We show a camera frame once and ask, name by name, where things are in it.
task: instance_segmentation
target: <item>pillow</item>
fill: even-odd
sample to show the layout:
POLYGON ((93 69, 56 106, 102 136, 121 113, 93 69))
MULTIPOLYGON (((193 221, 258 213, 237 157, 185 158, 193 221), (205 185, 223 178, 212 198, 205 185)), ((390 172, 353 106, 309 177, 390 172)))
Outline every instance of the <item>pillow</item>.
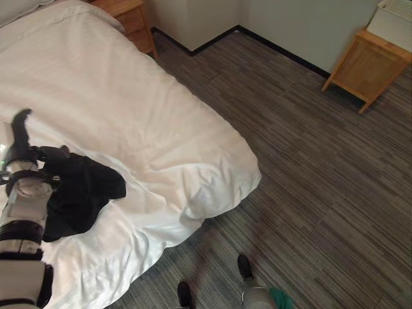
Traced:
POLYGON ((0 28, 53 0, 0 0, 0 28))

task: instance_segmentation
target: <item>white box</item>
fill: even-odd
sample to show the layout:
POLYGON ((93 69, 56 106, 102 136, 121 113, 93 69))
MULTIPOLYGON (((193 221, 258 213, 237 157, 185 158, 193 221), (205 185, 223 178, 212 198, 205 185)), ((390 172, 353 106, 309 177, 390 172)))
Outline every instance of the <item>white box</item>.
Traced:
POLYGON ((383 0, 366 30, 412 52, 412 1, 383 0))

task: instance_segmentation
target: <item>green fabric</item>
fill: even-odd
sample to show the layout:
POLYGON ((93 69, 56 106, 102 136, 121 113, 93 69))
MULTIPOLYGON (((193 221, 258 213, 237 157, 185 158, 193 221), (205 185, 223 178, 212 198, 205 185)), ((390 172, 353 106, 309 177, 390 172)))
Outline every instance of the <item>green fabric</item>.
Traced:
POLYGON ((278 309, 293 309, 294 301, 288 294, 278 288, 269 290, 270 296, 275 300, 278 309))

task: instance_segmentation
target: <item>striped carpet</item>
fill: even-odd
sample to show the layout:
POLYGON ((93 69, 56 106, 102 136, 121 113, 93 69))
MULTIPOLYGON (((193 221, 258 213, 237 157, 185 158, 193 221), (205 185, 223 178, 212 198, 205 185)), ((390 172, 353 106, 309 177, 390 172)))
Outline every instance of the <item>striped carpet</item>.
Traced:
POLYGON ((411 68, 362 102, 242 33, 189 57, 155 35, 161 65, 226 118, 263 178, 239 207, 169 248, 109 309, 241 308, 239 252, 298 309, 411 308, 411 68))

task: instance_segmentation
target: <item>wooden nightstand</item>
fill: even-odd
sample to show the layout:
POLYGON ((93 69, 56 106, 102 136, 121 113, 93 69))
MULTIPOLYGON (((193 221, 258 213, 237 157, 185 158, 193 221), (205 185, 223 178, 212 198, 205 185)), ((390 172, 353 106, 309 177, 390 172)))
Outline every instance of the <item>wooden nightstand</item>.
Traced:
POLYGON ((411 62, 410 52, 363 29, 356 33, 322 90, 334 83, 349 91, 365 101, 361 114, 411 62))
POLYGON ((154 57, 158 57, 152 33, 146 22, 142 0, 95 0, 91 4, 120 21, 126 30, 126 37, 142 53, 153 52, 154 57))

